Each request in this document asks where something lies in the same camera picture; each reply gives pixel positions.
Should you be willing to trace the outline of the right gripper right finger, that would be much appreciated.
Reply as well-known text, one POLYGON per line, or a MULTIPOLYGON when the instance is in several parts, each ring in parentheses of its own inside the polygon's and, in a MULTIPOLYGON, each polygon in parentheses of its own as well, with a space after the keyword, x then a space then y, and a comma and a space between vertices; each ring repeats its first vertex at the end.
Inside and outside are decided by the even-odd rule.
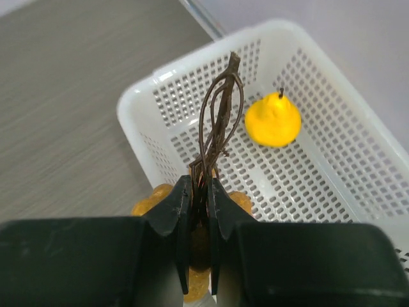
POLYGON ((208 217, 219 306, 408 305, 408 278, 376 226, 257 221, 217 179, 208 217))

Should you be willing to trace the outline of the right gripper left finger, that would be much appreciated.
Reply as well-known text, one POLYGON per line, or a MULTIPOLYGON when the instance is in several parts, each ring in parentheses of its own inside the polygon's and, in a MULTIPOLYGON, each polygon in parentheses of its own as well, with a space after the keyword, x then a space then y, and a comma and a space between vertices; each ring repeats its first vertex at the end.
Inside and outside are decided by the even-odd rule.
POLYGON ((192 182, 141 217, 1 225, 2 306, 181 306, 189 287, 192 182))

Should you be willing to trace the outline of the yellow fake pear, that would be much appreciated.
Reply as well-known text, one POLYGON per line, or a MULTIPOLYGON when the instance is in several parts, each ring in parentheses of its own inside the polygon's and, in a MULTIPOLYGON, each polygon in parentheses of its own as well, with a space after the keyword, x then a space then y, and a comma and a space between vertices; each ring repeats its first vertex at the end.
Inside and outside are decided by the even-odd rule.
POLYGON ((294 141, 302 127, 300 111, 284 88, 255 101, 245 113, 245 129, 257 144, 283 147, 294 141))

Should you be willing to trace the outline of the fake longan bunch with stem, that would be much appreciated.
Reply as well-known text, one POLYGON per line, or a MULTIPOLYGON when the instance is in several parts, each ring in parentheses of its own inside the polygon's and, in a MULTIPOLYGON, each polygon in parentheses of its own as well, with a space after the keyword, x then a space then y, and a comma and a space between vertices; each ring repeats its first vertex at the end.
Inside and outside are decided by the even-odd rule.
POLYGON ((226 146, 239 122, 228 128, 233 88, 239 92, 238 110, 243 111, 243 84, 238 75, 240 57, 232 52, 227 68, 210 85, 201 105, 198 125, 199 155, 189 165, 192 181, 191 226, 189 228, 189 290, 186 303, 202 299, 213 273, 212 244, 216 241, 215 206, 210 204, 210 185, 219 177, 217 159, 227 155, 226 146))

